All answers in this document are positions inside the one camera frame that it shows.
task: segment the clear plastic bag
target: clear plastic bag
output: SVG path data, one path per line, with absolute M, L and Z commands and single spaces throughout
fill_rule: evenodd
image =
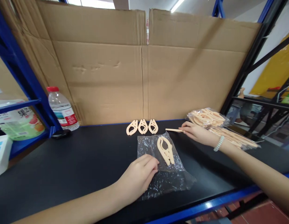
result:
M 227 117 L 209 107 L 191 111 L 187 115 L 187 120 L 204 128 L 224 127 L 230 122 Z
M 172 153 L 175 164 L 167 166 L 162 155 L 157 148 L 157 140 L 159 137 L 165 137 L 172 145 Z M 191 189 L 196 179 L 188 173 L 181 159 L 176 151 L 176 148 L 168 134 L 165 132 L 162 135 L 153 136 L 138 136 L 137 137 L 137 157 L 144 154 L 149 154 L 158 159 L 158 172 L 153 177 L 147 191 L 142 195 L 141 199 L 156 198 L 162 194 L 170 193 L 172 191 L 182 191 Z
M 261 148 L 260 145 L 256 144 L 249 138 L 246 138 L 236 132 L 227 130 L 225 128 L 210 128 L 209 131 L 218 136 L 223 135 L 224 138 L 229 140 L 234 146 L 244 151 L 247 149 Z

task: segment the red bottle cap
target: red bottle cap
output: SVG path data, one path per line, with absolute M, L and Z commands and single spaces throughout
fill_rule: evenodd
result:
M 46 89 L 48 92 L 59 92 L 59 89 L 57 86 L 49 86 Z

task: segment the white bracelet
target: white bracelet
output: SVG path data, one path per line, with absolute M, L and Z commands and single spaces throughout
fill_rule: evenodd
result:
M 220 137 L 220 139 L 219 139 L 218 145 L 214 148 L 214 151 L 218 151 L 218 150 L 219 150 L 219 148 L 220 148 L 223 140 L 224 140 L 224 136 L 222 135 L 222 136 Z

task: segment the black metal frame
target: black metal frame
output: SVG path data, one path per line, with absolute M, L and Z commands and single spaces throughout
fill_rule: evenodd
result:
M 228 206 L 225 206 L 225 209 L 228 211 L 228 215 L 226 216 L 226 218 L 232 220 L 237 216 L 243 214 L 244 212 L 254 208 L 255 206 L 257 206 L 258 204 L 262 203 L 267 199 L 268 196 L 265 193 L 260 193 L 251 200 L 249 200 L 248 202 L 244 202 L 243 200 L 239 201 L 240 207 L 234 211 L 231 211 Z
M 265 127 L 258 133 L 258 136 L 262 136 L 263 134 L 265 134 L 272 127 L 274 123 L 278 122 L 279 120 L 283 119 L 285 116 L 289 114 L 289 105 L 280 103 L 279 99 L 277 99 L 278 94 L 284 89 L 286 89 L 286 87 L 289 86 L 289 78 L 283 84 L 281 89 L 278 92 L 276 92 L 276 95 L 270 101 L 255 99 L 251 97 L 245 97 L 242 99 L 242 98 L 238 98 L 237 94 L 250 72 L 255 70 L 265 61 L 271 58 L 274 54 L 276 54 L 282 48 L 284 48 L 285 46 L 289 44 L 289 37 L 288 37 L 283 42 L 281 42 L 277 47 L 275 47 L 272 51 L 270 51 L 268 54 L 262 57 L 259 61 L 254 63 L 264 45 L 264 42 L 266 41 L 265 37 L 268 36 L 269 33 L 271 32 L 272 28 L 275 25 L 275 22 L 277 21 L 286 3 L 287 3 L 287 0 L 274 0 L 274 2 L 272 3 L 272 6 L 264 19 L 264 22 L 256 36 L 256 39 L 254 40 L 252 47 L 249 50 L 247 57 L 220 111 L 221 114 L 226 115 L 234 100 L 240 100 L 240 101 L 263 106 L 263 109 L 258 115 L 257 120 L 254 122 L 254 124 L 249 130 L 249 132 L 252 133 L 255 130 L 255 128 L 259 125 L 259 123 L 262 121 L 262 119 L 267 114 L 269 114 L 267 123 Z M 272 116 L 273 109 L 278 109 L 278 111 L 274 114 L 274 116 Z

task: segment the black table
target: black table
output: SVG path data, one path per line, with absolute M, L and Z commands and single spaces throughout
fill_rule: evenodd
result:
M 184 120 L 157 122 L 159 131 Z M 137 135 L 127 124 L 80 127 L 65 139 L 49 139 L 0 176 L 0 223 L 10 223 L 97 191 L 117 181 L 137 157 Z M 185 169 L 197 182 L 191 190 L 137 201 L 102 223 L 148 222 L 253 184 L 221 152 L 169 132 Z M 289 152 L 267 141 L 249 154 L 289 173 Z

